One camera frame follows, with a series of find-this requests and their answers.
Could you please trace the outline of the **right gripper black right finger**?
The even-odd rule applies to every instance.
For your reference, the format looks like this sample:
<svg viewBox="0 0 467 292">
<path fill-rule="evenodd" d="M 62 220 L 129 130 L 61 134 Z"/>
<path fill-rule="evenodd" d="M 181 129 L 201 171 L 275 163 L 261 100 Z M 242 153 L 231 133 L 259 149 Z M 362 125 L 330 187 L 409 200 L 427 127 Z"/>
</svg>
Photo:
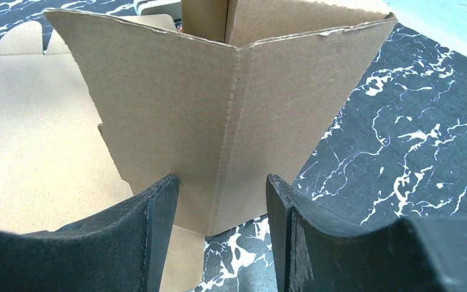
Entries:
<svg viewBox="0 0 467 292">
<path fill-rule="evenodd" d="M 411 216 L 370 231 L 273 174 L 266 205 L 279 291 L 467 291 L 467 218 Z"/>
</svg>

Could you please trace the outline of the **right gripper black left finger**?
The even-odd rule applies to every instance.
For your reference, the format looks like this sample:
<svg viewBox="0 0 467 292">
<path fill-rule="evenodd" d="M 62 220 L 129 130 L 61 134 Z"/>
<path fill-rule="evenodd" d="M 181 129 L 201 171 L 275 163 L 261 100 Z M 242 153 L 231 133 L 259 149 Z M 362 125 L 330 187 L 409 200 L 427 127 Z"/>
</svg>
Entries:
<svg viewBox="0 0 467 292">
<path fill-rule="evenodd" d="M 0 231 L 0 291 L 159 291 L 178 195 L 167 175 L 56 231 Z"/>
</svg>

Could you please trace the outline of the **brown cardboard box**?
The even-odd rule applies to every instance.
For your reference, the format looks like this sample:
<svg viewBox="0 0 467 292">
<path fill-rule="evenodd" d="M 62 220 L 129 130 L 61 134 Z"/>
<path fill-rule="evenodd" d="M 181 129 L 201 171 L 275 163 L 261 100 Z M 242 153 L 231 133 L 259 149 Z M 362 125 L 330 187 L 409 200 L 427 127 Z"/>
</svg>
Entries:
<svg viewBox="0 0 467 292">
<path fill-rule="evenodd" d="M 57 229 L 167 175 L 159 291 L 201 280 L 204 239 L 266 213 L 397 23 L 382 1 L 182 1 L 167 14 L 45 9 L 0 39 L 0 231 Z"/>
</svg>

